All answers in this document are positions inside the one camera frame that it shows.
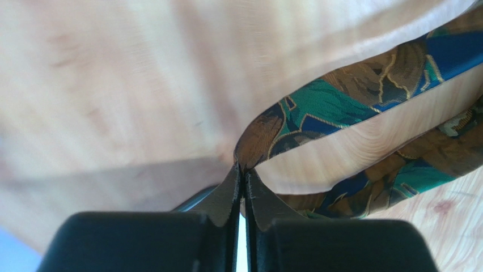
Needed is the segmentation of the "blue brown floral tie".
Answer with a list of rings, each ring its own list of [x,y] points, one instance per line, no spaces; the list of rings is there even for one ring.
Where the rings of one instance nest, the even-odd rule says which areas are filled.
[[[257,116],[234,151],[238,178],[309,141],[396,107],[482,64],[482,2],[428,34],[333,70]],[[309,218],[362,218],[482,166],[482,100],[331,190],[284,195]]]

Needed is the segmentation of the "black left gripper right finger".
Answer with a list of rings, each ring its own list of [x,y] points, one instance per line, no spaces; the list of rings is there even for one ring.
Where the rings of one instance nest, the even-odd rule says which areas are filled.
[[[309,219],[255,171],[244,174],[243,184],[249,271],[437,271],[408,222]]]

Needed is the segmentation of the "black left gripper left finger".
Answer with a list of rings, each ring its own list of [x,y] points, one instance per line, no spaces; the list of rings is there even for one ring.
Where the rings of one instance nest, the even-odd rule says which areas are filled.
[[[80,212],[56,232],[39,271],[234,271],[240,168],[188,211]]]

